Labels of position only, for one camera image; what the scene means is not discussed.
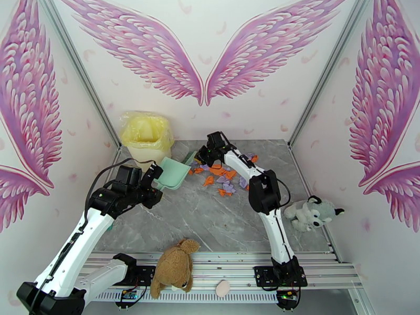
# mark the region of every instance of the brown teddy bear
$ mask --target brown teddy bear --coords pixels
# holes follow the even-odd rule
[[[175,247],[167,249],[157,262],[150,287],[150,294],[158,298],[167,285],[189,292],[193,286],[193,261],[191,253],[200,248],[193,239],[183,239]]]

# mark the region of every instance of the yellow trash bin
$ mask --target yellow trash bin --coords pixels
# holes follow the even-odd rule
[[[174,138],[166,118],[149,112],[126,112],[122,119],[125,126],[120,134],[121,142],[136,161],[154,160],[160,164],[164,157],[171,157]],[[151,165],[138,162],[143,171]]]

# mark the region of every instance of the green dustpan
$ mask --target green dustpan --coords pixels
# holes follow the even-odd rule
[[[158,184],[156,188],[158,190],[163,190],[165,187],[170,190],[176,190],[179,188],[184,181],[185,177],[188,174],[188,171],[191,169],[189,165],[178,162],[176,160],[165,157],[159,166],[163,169],[162,175],[159,179],[154,181]]]

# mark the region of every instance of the marble table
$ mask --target marble table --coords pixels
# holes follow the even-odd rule
[[[242,153],[254,152],[257,164],[272,169],[291,190],[291,200],[307,198],[298,172],[283,140],[231,141]],[[205,141],[177,141],[172,158],[182,161],[189,151],[198,150]],[[119,161],[129,157],[124,150]],[[98,242],[95,250],[125,253],[162,251],[182,238],[201,243],[201,251],[270,251],[263,223],[249,206],[247,191],[233,178],[237,192],[221,197],[220,184],[204,187],[210,172],[187,175],[178,190],[164,189],[162,200],[152,209],[141,205],[120,216]],[[280,185],[282,203],[286,190]],[[321,229],[300,233],[283,219],[294,251],[329,251]]]

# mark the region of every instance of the pink feather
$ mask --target pink feather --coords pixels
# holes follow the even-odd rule
[[[49,195],[48,191],[27,173],[0,165],[0,233],[16,218],[22,219],[28,197],[35,193]]]
[[[384,172],[364,194],[373,191],[386,196],[391,204],[391,215],[412,227],[414,232],[420,229],[420,161],[397,166]]]
[[[359,186],[391,163],[418,107],[420,53],[395,0],[374,0],[362,35],[353,89],[352,158],[364,166]]]
[[[0,45],[0,119],[24,167],[49,187],[61,149],[52,58],[36,1],[20,0]]]
[[[103,0],[62,0],[101,47],[164,94],[192,96],[201,106],[203,85],[181,42],[159,20]]]
[[[206,81],[206,104],[215,96],[242,95],[284,66],[331,24],[343,1],[301,0],[244,23]]]

